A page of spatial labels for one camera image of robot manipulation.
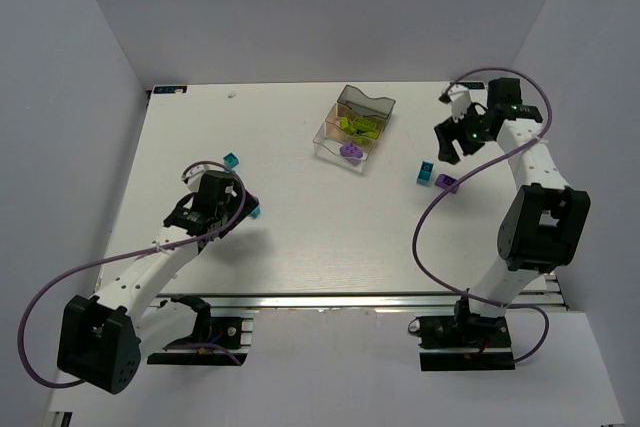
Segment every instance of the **gray wall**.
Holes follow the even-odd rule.
[[[154,83],[445,79],[515,58],[545,0],[98,0]]]
[[[95,0],[0,0],[0,412],[40,425],[48,389],[16,351],[19,316],[54,275],[99,258],[135,146],[145,98]],[[28,351],[53,378],[69,279],[28,326]]]
[[[590,218],[575,261],[558,270],[586,311],[627,425],[640,426],[638,80],[640,0],[548,0],[515,66],[555,104],[550,147]]]

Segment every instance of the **blue block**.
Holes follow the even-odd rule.
[[[238,165],[240,163],[238,158],[235,155],[233,155],[231,152],[229,152],[227,155],[225,155],[222,158],[222,160],[224,161],[224,165],[226,165],[230,169],[233,169],[236,165]]]
[[[422,162],[420,172],[418,172],[418,179],[416,182],[420,185],[429,185],[431,180],[431,172],[433,172],[433,164],[431,162]]]

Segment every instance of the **purple block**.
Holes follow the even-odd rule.
[[[450,185],[452,185],[454,182],[456,182],[458,179],[454,179],[453,177],[449,177],[447,174],[440,174],[438,176],[438,178],[436,179],[436,185],[438,187],[440,187],[441,189],[446,189],[447,187],[449,187]],[[458,191],[458,187],[456,186],[455,189],[453,189],[451,191],[452,194],[455,194]]]
[[[360,163],[360,159],[364,154],[362,153],[362,149],[360,147],[358,147],[353,142],[349,142],[348,144],[344,144],[342,147],[340,147],[340,155],[345,157],[353,165],[358,165]]]

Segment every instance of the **clear plastic container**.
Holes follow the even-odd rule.
[[[371,99],[356,87],[347,85],[313,139],[316,155],[349,170],[363,172],[380,142],[394,104],[393,99]],[[363,119],[368,121],[369,132],[353,128]]]

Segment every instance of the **white platform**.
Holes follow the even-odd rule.
[[[621,423],[586,316],[550,317],[547,343],[515,371],[427,373],[406,333],[411,314],[263,312],[241,368],[144,365],[119,395],[86,385],[57,391],[50,410],[73,412],[72,427]],[[540,316],[507,318],[523,353],[540,335]]]
[[[433,127],[450,115],[437,101],[443,82],[354,83],[369,96],[397,100],[391,122],[364,175],[322,161],[312,139],[344,85],[194,85],[185,94],[152,95],[108,254],[150,244],[186,193],[184,167],[233,152],[262,215],[208,246],[165,293],[441,292],[411,256],[418,217],[440,191],[416,184],[421,161],[436,164],[434,180],[459,177],[500,150],[487,145],[457,166],[438,162]],[[485,94],[474,96],[484,101]],[[514,193],[503,164],[445,199],[421,236],[429,268],[461,288],[474,285],[496,256]],[[103,278],[125,265],[107,266]],[[544,281],[529,288],[544,290]]]

